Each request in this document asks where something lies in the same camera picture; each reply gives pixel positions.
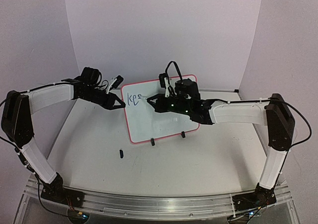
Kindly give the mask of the pink framed whiteboard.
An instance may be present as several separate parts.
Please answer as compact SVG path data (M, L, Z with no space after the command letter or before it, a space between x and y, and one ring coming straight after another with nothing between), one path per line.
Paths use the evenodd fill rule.
M189 133L199 123L185 114L175 113L175 102L166 101L159 79L126 84L121 88L130 142L137 145Z

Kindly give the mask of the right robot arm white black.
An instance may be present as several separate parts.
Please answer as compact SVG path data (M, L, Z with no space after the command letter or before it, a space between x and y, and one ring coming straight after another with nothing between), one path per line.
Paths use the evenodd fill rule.
M235 210L260 209L276 203L275 186L293 143L296 121L291 113L296 108L274 93L270 98L256 100L223 100L219 98L182 98L156 94L146 99L157 113L187 115L202 125L222 123L266 126L268 151L265 165L252 192L232 197Z

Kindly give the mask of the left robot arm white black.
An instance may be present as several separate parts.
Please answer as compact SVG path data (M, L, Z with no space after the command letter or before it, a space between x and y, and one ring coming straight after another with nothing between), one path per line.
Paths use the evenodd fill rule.
M123 77L118 75L106 84L102 84L101 79L98 69L85 67L76 78L26 91L12 90L1 102L1 129L7 136L4 141L14 146L23 166L36 177L39 184L43 184L39 198L79 208L83 204L84 193L64 187L62 176L49 164L35 141L32 116L44 108L77 99L106 110L125 108L125 103L112 93L123 82Z

